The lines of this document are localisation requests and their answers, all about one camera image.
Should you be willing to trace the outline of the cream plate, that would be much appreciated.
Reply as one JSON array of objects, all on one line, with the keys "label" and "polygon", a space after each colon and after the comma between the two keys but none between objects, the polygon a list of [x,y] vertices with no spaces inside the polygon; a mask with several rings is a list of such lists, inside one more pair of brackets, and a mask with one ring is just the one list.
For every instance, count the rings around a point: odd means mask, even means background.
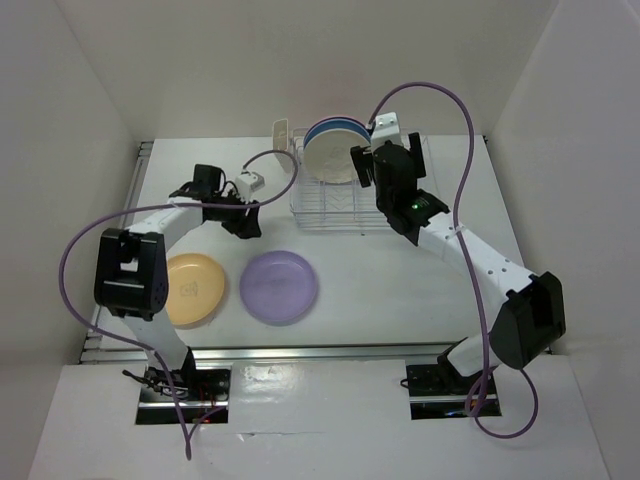
[{"label": "cream plate", "polygon": [[356,131],[346,128],[317,129],[304,140],[303,164],[318,181],[349,183],[357,178],[351,148],[369,145],[369,137]]}]

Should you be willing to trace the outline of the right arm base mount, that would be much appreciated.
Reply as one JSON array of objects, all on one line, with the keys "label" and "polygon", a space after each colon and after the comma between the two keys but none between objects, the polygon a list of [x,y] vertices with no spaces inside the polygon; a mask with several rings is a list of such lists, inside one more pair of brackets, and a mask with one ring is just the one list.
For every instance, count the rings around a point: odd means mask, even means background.
[{"label": "right arm base mount", "polygon": [[466,416],[467,395],[480,378],[480,372],[461,377],[437,364],[413,364],[399,384],[408,391],[413,420],[457,419]]}]

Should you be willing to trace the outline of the orange plate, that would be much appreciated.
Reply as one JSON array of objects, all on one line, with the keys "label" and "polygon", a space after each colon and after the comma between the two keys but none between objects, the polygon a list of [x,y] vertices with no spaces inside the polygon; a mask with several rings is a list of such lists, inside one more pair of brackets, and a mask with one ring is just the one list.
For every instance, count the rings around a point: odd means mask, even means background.
[{"label": "orange plate", "polygon": [[168,260],[169,295],[166,309],[172,325],[191,328],[209,319],[223,301],[226,275],[213,258],[185,253]]}]

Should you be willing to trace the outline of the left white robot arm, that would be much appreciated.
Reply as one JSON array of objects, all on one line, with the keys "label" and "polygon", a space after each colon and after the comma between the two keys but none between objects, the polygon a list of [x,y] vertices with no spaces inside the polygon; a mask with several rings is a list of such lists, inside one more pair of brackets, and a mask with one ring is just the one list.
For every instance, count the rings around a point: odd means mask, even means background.
[{"label": "left white robot arm", "polygon": [[258,202],[264,178],[244,170],[226,192],[224,171],[198,164],[193,178],[169,195],[167,207],[127,229],[100,238],[94,297],[147,345],[151,378],[176,399],[191,397],[199,378],[191,349],[169,320],[167,250],[190,231],[214,221],[240,239],[258,238]]}]

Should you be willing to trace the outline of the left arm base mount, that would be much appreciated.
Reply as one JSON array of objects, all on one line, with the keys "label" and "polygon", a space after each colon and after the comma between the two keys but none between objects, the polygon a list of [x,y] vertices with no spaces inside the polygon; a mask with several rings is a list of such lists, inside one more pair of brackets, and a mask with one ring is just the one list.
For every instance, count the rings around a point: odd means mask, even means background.
[{"label": "left arm base mount", "polygon": [[[169,384],[158,371],[146,369],[135,374],[123,369],[122,374],[140,385],[135,423],[137,425],[178,424]],[[194,383],[175,382],[176,396],[187,425],[226,424],[229,419],[231,368],[197,370]]]}]

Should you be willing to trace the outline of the blue plate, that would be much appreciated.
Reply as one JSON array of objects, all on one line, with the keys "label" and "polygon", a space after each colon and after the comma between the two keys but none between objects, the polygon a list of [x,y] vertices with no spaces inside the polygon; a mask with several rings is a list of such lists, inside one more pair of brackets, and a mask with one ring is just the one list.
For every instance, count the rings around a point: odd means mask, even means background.
[{"label": "blue plate", "polygon": [[303,139],[303,147],[306,148],[308,143],[312,141],[316,136],[331,130],[347,130],[352,133],[356,133],[363,137],[368,143],[371,142],[370,133],[367,128],[356,123],[349,121],[331,121],[321,123],[319,125],[314,124],[305,134]]}]

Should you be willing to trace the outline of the purple plate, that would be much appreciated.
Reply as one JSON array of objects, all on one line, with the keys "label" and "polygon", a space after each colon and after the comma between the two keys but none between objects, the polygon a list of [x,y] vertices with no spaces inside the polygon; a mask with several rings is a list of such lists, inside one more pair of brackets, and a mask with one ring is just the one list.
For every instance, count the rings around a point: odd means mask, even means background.
[{"label": "purple plate", "polygon": [[315,303],[319,281],[312,265],[285,250],[253,257],[244,268],[239,293],[245,310],[259,322],[284,327],[299,322]]}]

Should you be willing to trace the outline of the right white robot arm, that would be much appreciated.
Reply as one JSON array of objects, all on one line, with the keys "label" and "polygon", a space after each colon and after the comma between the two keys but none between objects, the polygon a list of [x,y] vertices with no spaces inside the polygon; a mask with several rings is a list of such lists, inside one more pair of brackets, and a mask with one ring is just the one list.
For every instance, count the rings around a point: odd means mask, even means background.
[{"label": "right white robot arm", "polygon": [[355,146],[350,155],[362,187],[375,188],[376,205],[391,228],[479,289],[486,334],[462,340],[438,359],[440,386],[457,393],[483,367],[522,369],[565,334],[562,284],[550,272],[536,275],[512,262],[455,224],[447,205],[419,188],[426,170],[418,134],[410,134],[409,142]]}]

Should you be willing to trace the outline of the pink plate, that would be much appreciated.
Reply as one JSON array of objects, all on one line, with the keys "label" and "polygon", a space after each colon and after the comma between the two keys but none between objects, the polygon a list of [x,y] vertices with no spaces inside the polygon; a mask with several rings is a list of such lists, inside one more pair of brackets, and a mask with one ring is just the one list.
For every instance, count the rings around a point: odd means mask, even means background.
[{"label": "pink plate", "polygon": [[318,120],[316,122],[316,125],[319,125],[321,123],[325,123],[325,122],[331,122],[331,121],[349,121],[352,123],[356,123],[359,124],[361,126],[364,127],[364,123],[352,116],[347,116],[347,115],[332,115],[332,116],[327,116],[325,118],[322,118],[321,120]]}]

